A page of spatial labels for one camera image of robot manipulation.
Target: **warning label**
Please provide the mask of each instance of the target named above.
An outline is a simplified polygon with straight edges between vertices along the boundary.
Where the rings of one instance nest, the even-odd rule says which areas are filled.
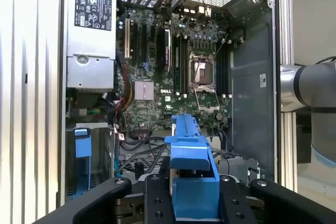
[[[112,0],[76,0],[75,26],[111,30]]]

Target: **bolt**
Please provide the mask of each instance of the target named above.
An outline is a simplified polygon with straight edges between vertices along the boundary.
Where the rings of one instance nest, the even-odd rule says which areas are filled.
[[[233,200],[231,200],[231,202],[234,205],[239,205],[239,200],[233,199]]]
[[[118,178],[116,181],[115,181],[116,184],[120,185],[120,184],[124,184],[125,183],[125,180],[122,179],[122,178]]]
[[[259,186],[267,186],[267,183],[266,183],[265,181],[262,181],[262,180],[259,180],[259,181],[257,182],[257,184],[258,184]]]
[[[237,212],[237,213],[236,213],[236,217],[239,218],[239,219],[244,219],[244,218],[245,218],[245,215],[242,214],[241,212]]]
[[[78,57],[77,57],[77,61],[78,61],[79,63],[86,64],[86,63],[88,63],[89,58],[86,57],[86,56],[81,55],[81,56],[78,56]]]
[[[227,176],[222,176],[222,180],[225,181],[225,182],[228,182],[230,179]]]

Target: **screw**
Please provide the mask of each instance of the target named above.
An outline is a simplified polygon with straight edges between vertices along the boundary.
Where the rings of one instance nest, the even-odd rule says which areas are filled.
[[[79,63],[86,64],[86,63],[88,63],[89,58],[86,57],[86,56],[81,55],[81,56],[78,56],[78,57],[77,57],[77,61],[78,61]]]
[[[120,185],[120,184],[124,184],[125,183],[125,180],[122,179],[122,178],[118,178],[116,181],[115,181],[116,184]]]
[[[259,181],[257,182],[257,184],[258,184],[259,186],[267,186],[267,183],[266,183],[265,181],[262,181],[262,180],[259,180]]]
[[[230,179],[227,176],[222,176],[222,180],[225,181],[225,182],[228,182]]]

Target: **ram slot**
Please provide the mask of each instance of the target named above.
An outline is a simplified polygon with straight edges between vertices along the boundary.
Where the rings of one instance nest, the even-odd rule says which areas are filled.
[[[181,36],[181,49],[180,49],[180,65],[181,65],[181,93],[188,93],[188,39]]]
[[[137,23],[133,24],[131,48],[133,50],[133,52],[131,52],[131,54],[132,54],[132,60],[133,60],[133,62],[136,62],[136,60],[138,59],[138,56],[139,56],[138,24]]]
[[[143,24],[141,29],[141,57],[138,63],[147,61],[147,25]]]
[[[173,90],[174,93],[181,92],[181,66],[180,66],[180,47],[181,47],[181,37],[174,36],[173,39]]]
[[[156,67],[159,72],[164,70],[164,29],[160,28],[156,38]]]
[[[221,46],[221,42],[216,44],[216,47]],[[228,93],[228,57],[229,48],[227,45],[222,45],[216,55],[216,92],[217,95]]]

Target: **blue plastic part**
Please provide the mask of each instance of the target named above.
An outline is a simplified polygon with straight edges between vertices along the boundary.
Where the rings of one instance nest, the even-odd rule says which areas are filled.
[[[88,129],[75,129],[76,157],[92,156],[91,135]]]
[[[208,141],[198,132],[195,118],[188,114],[172,116],[176,124],[174,136],[164,141],[171,144],[170,168],[189,170],[210,170],[207,148]]]
[[[82,194],[83,190],[90,190],[92,145],[89,129],[75,129],[74,134],[76,141],[76,158],[79,159],[77,160],[76,187],[76,195],[78,195]]]
[[[172,169],[206,170],[210,176],[173,179],[173,208],[177,220],[218,219],[219,174],[209,143],[198,132],[198,124],[191,115],[172,116],[176,124],[174,136],[167,136],[171,144]]]

